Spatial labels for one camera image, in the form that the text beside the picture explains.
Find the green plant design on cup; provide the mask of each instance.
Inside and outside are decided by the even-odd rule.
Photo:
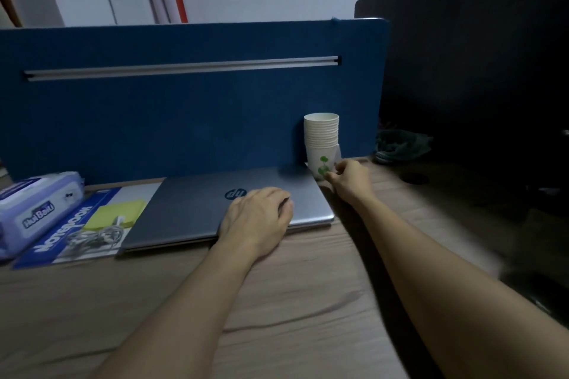
[[[326,165],[326,162],[328,162],[328,158],[326,156],[321,156],[320,160],[322,161],[322,166],[318,168],[318,174],[324,175],[328,171],[330,171],[330,168],[328,168],[328,166]]]

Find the silver metal strip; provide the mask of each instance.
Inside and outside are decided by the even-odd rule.
[[[295,59],[239,60],[235,62],[176,63],[174,65],[114,66],[103,68],[51,69],[24,71],[28,81],[75,80],[86,78],[111,78],[116,76],[195,74],[224,71],[248,71],[255,69],[302,68],[334,66],[339,56],[302,57]]]

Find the forearm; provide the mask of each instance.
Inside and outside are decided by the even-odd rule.
[[[354,204],[447,377],[564,377],[569,332],[375,198]]]
[[[219,241],[170,298],[111,354],[96,378],[206,378],[254,255]]]

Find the person's right arm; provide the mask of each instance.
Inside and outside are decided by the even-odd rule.
[[[449,379],[569,378],[569,330],[380,202],[366,167],[327,173],[358,212],[395,289]]]

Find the hand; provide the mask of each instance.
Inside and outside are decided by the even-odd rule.
[[[293,205],[290,193],[278,187],[251,190],[233,200],[221,222],[219,238],[252,248],[253,260],[265,256],[285,235]]]
[[[369,170],[357,160],[342,160],[336,164],[338,174],[327,172],[326,180],[345,202],[354,207],[366,198],[375,198]]]

